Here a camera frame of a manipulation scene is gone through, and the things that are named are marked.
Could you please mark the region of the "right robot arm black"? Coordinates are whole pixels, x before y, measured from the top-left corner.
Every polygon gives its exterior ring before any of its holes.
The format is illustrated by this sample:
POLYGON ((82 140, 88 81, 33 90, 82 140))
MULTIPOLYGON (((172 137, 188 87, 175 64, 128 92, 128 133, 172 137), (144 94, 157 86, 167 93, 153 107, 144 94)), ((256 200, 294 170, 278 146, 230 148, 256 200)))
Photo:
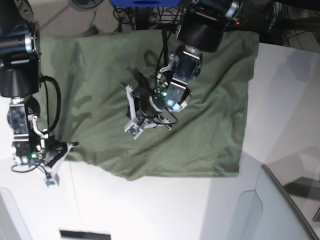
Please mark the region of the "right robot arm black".
POLYGON ((41 37, 27 0, 0 2, 0 95, 10 99, 7 122, 13 131, 11 170, 26 173, 39 170, 47 187, 59 185, 58 171, 78 142, 58 141, 51 133, 60 119, 62 95, 57 81, 41 73, 41 37), (56 92, 53 123, 39 128, 41 107, 34 94, 51 83, 56 92))

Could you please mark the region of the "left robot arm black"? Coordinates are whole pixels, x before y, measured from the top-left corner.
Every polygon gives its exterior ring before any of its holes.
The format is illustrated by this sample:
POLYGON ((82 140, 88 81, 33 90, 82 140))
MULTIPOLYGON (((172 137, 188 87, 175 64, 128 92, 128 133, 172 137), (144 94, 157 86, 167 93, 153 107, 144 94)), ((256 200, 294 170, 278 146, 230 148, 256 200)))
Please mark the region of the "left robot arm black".
POLYGON ((184 110, 191 101, 188 83, 201 72, 203 53, 215 52, 226 27, 235 23, 243 2, 241 0, 193 0, 186 8, 177 33, 181 45, 169 53, 169 36, 163 32, 160 59, 164 66, 156 66, 154 86, 137 69, 131 70, 137 87, 122 83, 128 100, 129 122, 124 131, 137 139, 144 130, 165 126, 169 130, 178 123, 163 116, 184 110))

